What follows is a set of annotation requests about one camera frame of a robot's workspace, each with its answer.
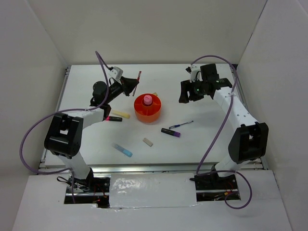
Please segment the yellow highlighter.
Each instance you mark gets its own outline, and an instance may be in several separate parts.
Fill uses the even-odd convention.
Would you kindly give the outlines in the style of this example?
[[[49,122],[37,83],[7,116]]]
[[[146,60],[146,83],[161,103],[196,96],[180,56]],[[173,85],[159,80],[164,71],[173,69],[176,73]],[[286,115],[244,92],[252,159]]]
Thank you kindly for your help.
[[[124,113],[124,112],[121,112],[121,111],[112,110],[111,114],[116,115],[116,116],[120,116],[120,117],[123,117],[123,118],[126,118],[126,119],[130,118],[130,114]]]

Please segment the blue pen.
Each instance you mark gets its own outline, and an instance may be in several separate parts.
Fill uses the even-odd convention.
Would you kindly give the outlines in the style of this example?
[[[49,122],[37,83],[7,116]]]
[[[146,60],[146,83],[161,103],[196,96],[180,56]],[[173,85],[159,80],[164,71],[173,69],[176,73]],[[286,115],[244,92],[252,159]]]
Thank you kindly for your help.
[[[193,120],[192,120],[192,121],[185,122],[185,123],[182,123],[182,124],[172,125],[172,126],[170,126],[168,129],[178,128],[178,127],[180,127],[180,126],[187,125],[187,124],[190,124],[190,123],[193,123]]]

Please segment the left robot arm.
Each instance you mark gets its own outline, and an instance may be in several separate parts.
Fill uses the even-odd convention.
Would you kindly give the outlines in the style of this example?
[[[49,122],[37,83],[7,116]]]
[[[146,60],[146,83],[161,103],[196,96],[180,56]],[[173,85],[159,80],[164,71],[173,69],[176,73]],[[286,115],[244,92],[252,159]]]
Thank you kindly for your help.
[[[93,172],[85,163],[81,153],[82,131],[95,123],[104,121],[110,114],[109,103],[120,94],[129,96],[139,84],[137,79],[120,77],[111,86],[103,81],[93,85],[91,106],[81,112],[56,113],[47,132],[44,147],[62,160],[71,169],[78,187],[84,192],[90,192],[95,186]]]

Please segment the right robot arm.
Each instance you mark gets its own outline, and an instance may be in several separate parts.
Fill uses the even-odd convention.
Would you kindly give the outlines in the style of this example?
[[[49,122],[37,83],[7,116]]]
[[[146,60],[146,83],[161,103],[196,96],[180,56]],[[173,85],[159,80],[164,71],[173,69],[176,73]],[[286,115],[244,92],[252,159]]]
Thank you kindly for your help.
[[[227,155],[212,168],[210,183],[216,189],[222,188],[228,176],[250,161],[265,155],[269,127],[258,122],[245,108],[233,91],[233,85],[227,78],[220,78],[215,64],[200,67],[192,65],[186,68],[190,79],[180,84],[179,102],[189,103],[210,96],[225,112],[234,134],[228,145]]]

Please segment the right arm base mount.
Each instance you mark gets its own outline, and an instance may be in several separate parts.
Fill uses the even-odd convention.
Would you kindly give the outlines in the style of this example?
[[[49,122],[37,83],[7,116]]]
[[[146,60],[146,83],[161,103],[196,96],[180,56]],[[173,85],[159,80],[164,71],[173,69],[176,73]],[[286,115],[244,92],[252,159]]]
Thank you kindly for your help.
[[[195,183],[196,199],[198,202],[204,201],[224,201],[240,200],[238,185],[235,175],[220,178],[217,174],[205,176],[195,175],[190,178]]]

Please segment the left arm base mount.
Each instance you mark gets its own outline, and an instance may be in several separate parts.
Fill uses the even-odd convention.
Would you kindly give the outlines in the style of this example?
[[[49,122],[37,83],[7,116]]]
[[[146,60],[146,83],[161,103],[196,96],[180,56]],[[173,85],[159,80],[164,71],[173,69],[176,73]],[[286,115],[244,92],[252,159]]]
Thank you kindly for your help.
[[[85,180],[76,179],[72,176],[64,178],[58,176],[58,182],[67,185],[64,204],[94,204],[98,208],[109,208],[109,192],[111,177],[94,177],[93,171]]]

